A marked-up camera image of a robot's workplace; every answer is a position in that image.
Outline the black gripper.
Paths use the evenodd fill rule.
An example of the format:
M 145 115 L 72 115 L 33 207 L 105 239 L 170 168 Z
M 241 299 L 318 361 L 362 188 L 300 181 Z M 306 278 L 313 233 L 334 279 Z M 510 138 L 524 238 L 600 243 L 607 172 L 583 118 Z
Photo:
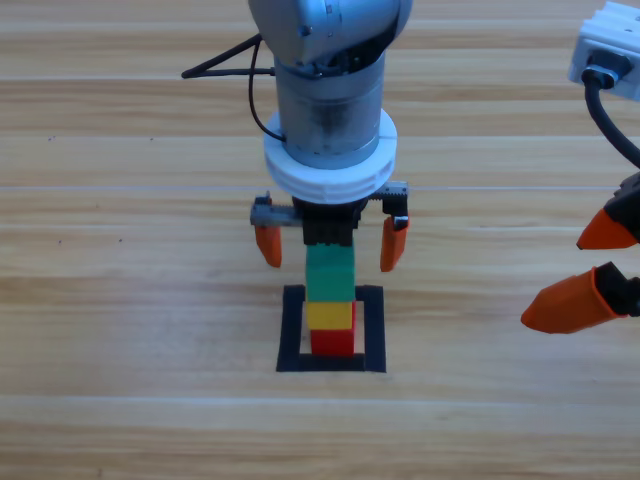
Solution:
M 640 173 L 624 179 L 613 197 L 585 227 L 581 250 L 626 249 L 639 240 Z M 639 316 L 639 278 L 627 278 L 612 262 L 541 290 L 521 316 L 529 329 L 572 334 Z
M 269 194 L 257 197 L 250 222 L 254 226 L 256 244 L 266 263 L 274 268 L 282 264 L 281 229 L 300 227 L 304 244 L 348 247 L 353 244 L 353 231 L 370 202 L 382 203 L 387 219 L 382 229 L 380 270 L 391 272 L 404 253 L 410 220 L 407 182 L 385 182 L 374 193 L 343 204 L 319 204 L 293 198 L 293 204 L 274 205 Z

